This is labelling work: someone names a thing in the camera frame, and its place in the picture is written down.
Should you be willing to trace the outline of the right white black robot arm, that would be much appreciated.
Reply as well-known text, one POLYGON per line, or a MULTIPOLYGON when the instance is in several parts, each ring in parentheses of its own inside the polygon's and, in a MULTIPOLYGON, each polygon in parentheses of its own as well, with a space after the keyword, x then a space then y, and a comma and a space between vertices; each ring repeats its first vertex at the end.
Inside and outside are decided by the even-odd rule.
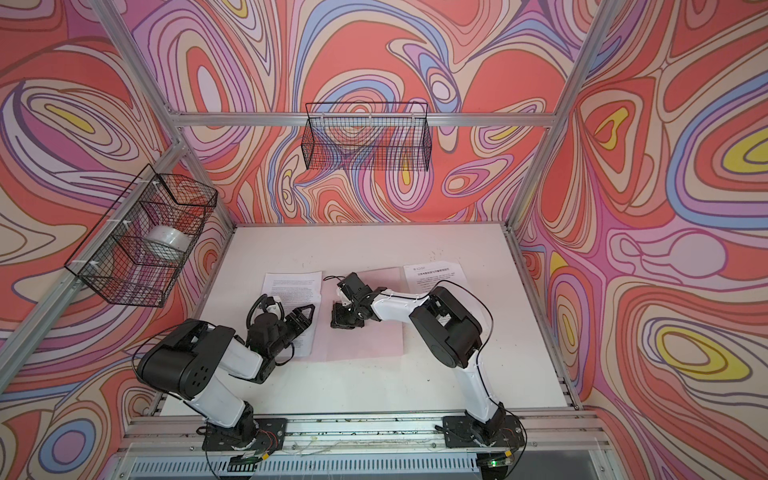
POLYGON ((468 431, 458 437, 492 445, 503 428, 506 410, 493 398, 479 360, 492 333, 491 316, 484 307, 465 306, 443 286, 407 294, 385 287, 373 289, 355 275, 339 281, 337 292, 339 300, 331 313, 334 329, 361 328, 367 321, 413 326, 432 355, 456 374, 468 422, 468 431))

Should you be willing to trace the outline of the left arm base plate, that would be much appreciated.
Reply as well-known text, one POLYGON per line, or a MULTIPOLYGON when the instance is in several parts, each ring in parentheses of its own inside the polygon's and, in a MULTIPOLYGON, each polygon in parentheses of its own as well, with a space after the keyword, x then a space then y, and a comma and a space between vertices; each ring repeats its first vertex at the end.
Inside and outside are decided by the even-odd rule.
POLYGON ((203 437, 202 448, 207 452, 274 452, 282 449, 287 418, 257 418, 253 419, 253 424, 253 428, 224 428, 205 423, 196 429, 196 433, 203 437))

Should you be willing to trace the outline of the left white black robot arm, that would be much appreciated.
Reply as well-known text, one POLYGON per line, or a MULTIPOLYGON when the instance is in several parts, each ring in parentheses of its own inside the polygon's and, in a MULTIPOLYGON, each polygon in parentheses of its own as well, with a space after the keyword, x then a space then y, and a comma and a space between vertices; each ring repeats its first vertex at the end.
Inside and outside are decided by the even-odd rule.
POLYGON ((207 451, 253 448, 263 429, 253 406, 235 395, 216 376, 263 384, 286 364, 284 350, 296 352, 296 339, 313 324, 315 306, 287 311, 275 296, 261 295, 250 307, 246 336, 227 326, 187 319, 139 361, 136 376, 155 390, 173 396, 205 419, 199 433, 207 451))

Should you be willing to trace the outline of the printed paper sheet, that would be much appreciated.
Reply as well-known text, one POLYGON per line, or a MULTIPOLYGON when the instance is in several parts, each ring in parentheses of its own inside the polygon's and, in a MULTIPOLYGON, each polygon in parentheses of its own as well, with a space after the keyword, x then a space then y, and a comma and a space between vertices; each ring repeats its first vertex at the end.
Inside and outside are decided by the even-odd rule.
MULTIPOLYGON (((262 293, 278 297, 288 315, 295 308, 312 304, 315 308, 321 303, 322 273, 277 274, 268 273, 264 277, 262 293)), ((302 313, 311 319, 310 327, 294 340, 294 358, 304 359, 310 356, 316 331, 317 311, 305 309, 302 313)))
POLYGON ((411 293, 426 293, 442 280, 447 280, 463 287, 469 286, 466 275, 459 263, 441 260, 405 265, 403 269, 411 293))

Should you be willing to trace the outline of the printed paper sheet top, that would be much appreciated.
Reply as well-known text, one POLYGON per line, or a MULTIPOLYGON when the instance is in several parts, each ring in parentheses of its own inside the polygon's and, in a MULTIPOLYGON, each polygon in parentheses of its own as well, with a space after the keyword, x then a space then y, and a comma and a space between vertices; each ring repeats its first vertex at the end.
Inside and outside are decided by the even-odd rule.
MULTIPOLYGON (((322 273, 277 274, 268 273, 264 277, 262 293, 278 297, 288 315, 295 308, 312 304, 315 308, 321 303, 322 273)), ((302 313, 311 319, 310 327, 294 340, 294 358, 304 359, 310 356, 316 331, 317 311, 305 309, 302 313)))

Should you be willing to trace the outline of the pink folder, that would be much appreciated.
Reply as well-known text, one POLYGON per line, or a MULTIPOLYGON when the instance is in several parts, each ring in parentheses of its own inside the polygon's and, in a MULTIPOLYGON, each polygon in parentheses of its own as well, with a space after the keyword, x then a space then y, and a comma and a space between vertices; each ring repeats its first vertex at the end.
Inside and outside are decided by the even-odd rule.
MULTIPOLYGON (((309 357, 296 359, 307 362, 332 362, 382 357, 397 357, 404 353, 403 326, 398 322, 367 320, 362 328, 332 329, 333 304, 339 302, 339 274, 322 273, 321 303, 317 311, 316 331, 309 357)), ((278 356, 280 361, 294 357, 287 349, 278 356)))

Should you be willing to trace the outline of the printed paper sheet bottom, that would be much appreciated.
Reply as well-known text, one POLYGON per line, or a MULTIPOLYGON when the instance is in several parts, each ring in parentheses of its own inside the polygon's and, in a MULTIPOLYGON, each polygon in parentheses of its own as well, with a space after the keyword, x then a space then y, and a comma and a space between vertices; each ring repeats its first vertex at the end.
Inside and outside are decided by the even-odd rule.
POLYGON ((466 275, 459 263, 441 260, 405 265, 403 269, 411 293, 426 293, 442 280, 447 280, 463 287, 469 286, 466 275))

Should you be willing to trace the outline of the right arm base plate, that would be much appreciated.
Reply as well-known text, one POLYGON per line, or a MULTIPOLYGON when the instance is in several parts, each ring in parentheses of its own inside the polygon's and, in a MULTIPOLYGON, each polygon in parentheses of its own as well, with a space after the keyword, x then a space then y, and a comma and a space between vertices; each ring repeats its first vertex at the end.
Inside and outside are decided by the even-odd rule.
POLYGON ((526 444, 525 434, 510 416, 479 422, 469 415, 444 416, 434 426, 448 448, 505 448, 512 451, 526 444))

